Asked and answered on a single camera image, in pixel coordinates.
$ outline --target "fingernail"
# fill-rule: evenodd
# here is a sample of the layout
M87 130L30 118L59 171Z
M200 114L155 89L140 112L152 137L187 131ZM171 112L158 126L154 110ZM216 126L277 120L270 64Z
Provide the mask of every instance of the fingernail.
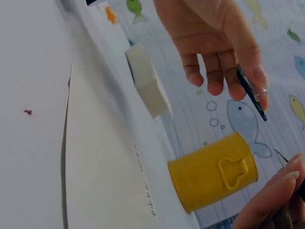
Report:
M293 172L290 172L290 173L287 173L286 175L282 176L281 178L278 179L278 182L282 182L283 180L287 180L289 178L293 178L294 180L297 180L300 176L300 172L299 171L293 171Z
M263 66L261 64L255 65L253 72L254 72L254 76L256 77L256 80L261 84L261 86L264 89L269 88L270 85L269 85L268 77L264 71Z
M302 155L297 155L297 156L294 156L294 157L292 157L289 161L288 161L288 163L287 163L287 165L285 166L285 168L292 168L292 167L294 167L296 164L297 164L297 162L299 161L299 160L303 160L303 156Z

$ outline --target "blue fish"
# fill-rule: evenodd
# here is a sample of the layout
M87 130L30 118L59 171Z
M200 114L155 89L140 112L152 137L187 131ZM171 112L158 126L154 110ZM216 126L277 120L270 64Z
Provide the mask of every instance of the blue fish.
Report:
M266 144L256 142L258 123L254 110L246 103L229 100L227 102L227 115L234 132L239 132L249 144L252 152L261 158L272 156Z
M135 45L135 43L132 40L128 39L128 42L129 42L130 46L134 46Z
M295 56L294 59L297 72L305 79L305 59L300 56Z

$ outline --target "hand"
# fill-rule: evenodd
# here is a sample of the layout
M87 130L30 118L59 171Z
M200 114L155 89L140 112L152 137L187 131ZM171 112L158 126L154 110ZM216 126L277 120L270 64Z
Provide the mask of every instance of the hand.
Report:
M245 97L236 76L237 60L251 83L268 88L261 51L234 0L154 0L154 3L192 84L198 87L203 84L197 59L200 54L210 94L216 96L223 91L225 78L233 99ZM262 98L260 103L267 109L269 97Z
M295 191L305 177L304 155L295 155L237 216L233 229L304 229L305 204Z

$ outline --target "yellow fish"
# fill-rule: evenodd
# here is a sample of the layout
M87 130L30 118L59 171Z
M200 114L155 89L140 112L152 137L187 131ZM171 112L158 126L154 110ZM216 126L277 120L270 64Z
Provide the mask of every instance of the yellow fish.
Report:
M253 17L253 22L254 23L260 22L263 28L268 29L268 22L264 17L262 17L262 8L260 4L257 2L257 0L244 0L244 1L247 3L249 8L255 14Z
M302 122L302 130L305 129L305 111L302 103L293 95L289 95L290 106L296 117Z

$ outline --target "green fish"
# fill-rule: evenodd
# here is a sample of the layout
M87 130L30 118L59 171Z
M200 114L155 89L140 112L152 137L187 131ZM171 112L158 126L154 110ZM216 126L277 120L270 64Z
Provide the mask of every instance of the green fish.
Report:
M126 1L128 10L135 15L133 19L133 25L138 22L147 22L146 17L144 17L142 12L142 5L139 0L127 0Z
M301 42L299 36L297 34L295 34L294 32L292 32L291 29L288 29L287 34L292 40L294 40L296 42Z

